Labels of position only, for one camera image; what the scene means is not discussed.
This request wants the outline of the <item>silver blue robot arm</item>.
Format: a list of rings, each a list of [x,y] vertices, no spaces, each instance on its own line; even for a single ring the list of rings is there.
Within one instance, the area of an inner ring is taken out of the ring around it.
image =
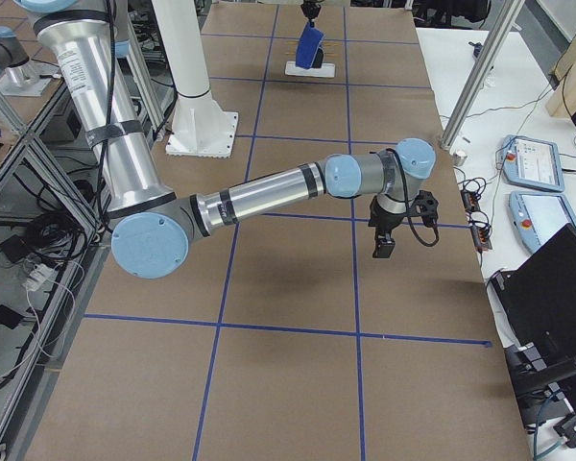
[[[99,161],[111,201],[101,216],[115,221],[114,259],[126,272],[158,279],[177,270],[190,246],[222,227],[323,195],[371,195],[373,254],[389,257],[392,233],[421,219],[438,226],[438,203],[422,189],[436,154],[426,141],[406,138],[361,156],[333,155],[207,195],[180,198],[158,175],[116,61],[128,16],[123,1],[25,1],[38,41],[55,55]]]

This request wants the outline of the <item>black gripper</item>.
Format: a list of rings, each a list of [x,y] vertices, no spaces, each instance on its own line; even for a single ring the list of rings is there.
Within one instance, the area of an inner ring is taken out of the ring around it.
[[[303,0],[300,9],[309,22],[314,22],[322,9],[323,0]]]
[[[368,226],[374,228],[373,258],[390,258],[396,242],[393,230],[406,218],[405,204],[390,200],[386,195],[376,195],[370,203]]]

